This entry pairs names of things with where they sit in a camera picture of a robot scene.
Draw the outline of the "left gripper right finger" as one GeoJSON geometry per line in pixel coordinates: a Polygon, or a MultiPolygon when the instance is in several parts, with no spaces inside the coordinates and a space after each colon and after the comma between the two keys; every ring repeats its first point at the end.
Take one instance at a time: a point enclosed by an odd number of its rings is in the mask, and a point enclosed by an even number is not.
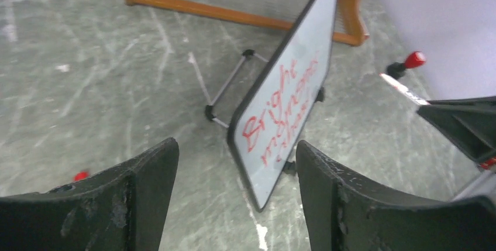
{"type": "Polygon", "coordinates": [[[302,140],[296,150],[312,250],[494,250],[495,196],[443,202],[380,184],[302,140]]]}

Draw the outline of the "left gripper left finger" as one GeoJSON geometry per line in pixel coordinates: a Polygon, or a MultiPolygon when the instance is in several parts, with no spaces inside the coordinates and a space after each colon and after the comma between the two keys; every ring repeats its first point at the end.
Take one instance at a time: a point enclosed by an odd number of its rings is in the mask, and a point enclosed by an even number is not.
{"type": "Polygon", "coordinates": [[[170,137],[81,181],[1,198],[1,249],[158,250],[179,155],[170,137]]]}

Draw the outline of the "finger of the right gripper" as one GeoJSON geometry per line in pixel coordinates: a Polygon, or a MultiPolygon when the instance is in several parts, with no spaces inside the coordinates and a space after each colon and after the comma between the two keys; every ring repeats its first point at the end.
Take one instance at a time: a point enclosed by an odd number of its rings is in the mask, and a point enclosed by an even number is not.
{"type": "Polygon", "coordinates": [[[495,164],[495,97],[430,100],[417,114],[477,164],[495,164]]]}

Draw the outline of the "red marker cap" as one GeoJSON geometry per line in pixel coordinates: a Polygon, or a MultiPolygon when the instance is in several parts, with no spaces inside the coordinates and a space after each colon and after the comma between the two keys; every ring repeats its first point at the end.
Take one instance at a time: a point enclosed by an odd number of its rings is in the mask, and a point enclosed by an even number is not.
{"type": "Polygon", "coordinates": [[[89,176],[90,172],[88,170],[80,171],[73,177],[73,182],[81,181],[85,178],[88,178],[89,176]]]}

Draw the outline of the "red whiteboard marker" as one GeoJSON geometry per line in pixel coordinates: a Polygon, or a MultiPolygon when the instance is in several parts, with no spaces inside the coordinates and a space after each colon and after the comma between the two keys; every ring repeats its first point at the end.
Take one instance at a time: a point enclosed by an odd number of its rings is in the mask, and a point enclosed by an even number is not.
{"type": "Polygon", "coordinates": [[[429,105],[430,103],[421,98],[420,96],[416,95],[414,92],[412,92],[408,87],[405,85],[401,84],[399,81],[396,79],[392,78],[390,75],[380,73],[380,77],[387,82],[389,85],[394,87],[399,93],[401,93],[403,96],[411,100],[417,105],[429,105]]]}

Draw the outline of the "whiteboard with black frame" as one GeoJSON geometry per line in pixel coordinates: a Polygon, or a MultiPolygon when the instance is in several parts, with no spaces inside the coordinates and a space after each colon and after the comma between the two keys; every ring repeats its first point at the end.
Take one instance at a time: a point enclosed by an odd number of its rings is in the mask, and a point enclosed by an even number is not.
{"type": "Polygon", "coordinates": [[[256,211],[262,212],[315,103],[325,97],[337,0],[309,0],[241,103],[227,130],[229,150],[256,211]]]}

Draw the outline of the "red emergency stop button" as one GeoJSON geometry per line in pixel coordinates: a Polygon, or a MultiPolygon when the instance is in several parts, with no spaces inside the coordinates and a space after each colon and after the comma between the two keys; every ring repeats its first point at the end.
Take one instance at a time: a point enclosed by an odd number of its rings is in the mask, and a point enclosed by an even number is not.
{"type": "Polygon", "coordinates": [[[398,80],[402,78],[409,69],[422,66],[426,62],[426,57],[421,51],[412,52],[404,62],[394,62],[387,66],[386,74],[398,80]]]}

